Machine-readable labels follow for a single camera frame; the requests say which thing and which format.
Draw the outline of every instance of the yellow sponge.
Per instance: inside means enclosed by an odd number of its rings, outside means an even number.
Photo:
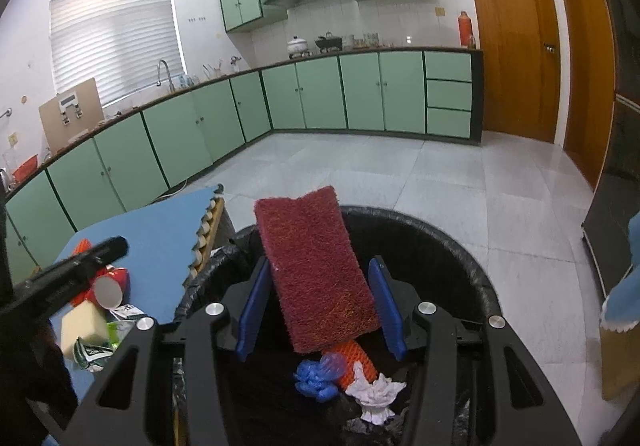
[[[73,359],[76,339],[82,338],[92,345],[109,341],[107,321],[90,301],[83,301],[62,317],[60,349],[66,358]]]

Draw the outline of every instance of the metal screw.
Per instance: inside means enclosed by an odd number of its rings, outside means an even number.
[[[494,329],[502,329],[507,324],[507,322],[504,320],[502,316],[491,316],[489,318],[489,324]]]
[[[149,317],[140,318],[138,320],[138,323],[136,323],[136,327],[138,327],[141,331],[148,331],[153,326],[154,326],[153,318],[149,318]]]
[[[436,312],[436,305],[431,303],[430,301],[423,301],[418,305],[418,311],[422,314],[433,314]]]
[[[204,309],[209,316],[218,316],[222,314],[225,310],[225,306],[222,303],[210,303],[207,305],[207,308]]]

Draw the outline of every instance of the red scouring pad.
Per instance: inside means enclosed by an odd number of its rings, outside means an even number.
[[[316,352],[379,328],[335,190],[263,199],[255,217],[293,349]]]

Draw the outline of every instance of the tiled floor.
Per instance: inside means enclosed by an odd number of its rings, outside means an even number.
[[[584,446],[626,406],[600,397],[599,301],[580,223],[591,189],[559,147],[486,132],[481,147],[354,135],[271,135],[185,191],[225,186],[236,229],[255,199],[334,185],[343,204],[389,207],[464,244],[555,387]]]

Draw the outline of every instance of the white blind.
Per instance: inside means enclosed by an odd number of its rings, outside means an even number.
[[[49,9],[58,93],[95,77],[105,104],[155,83],[158,60],[184,72],[171,0],[51,0]]]

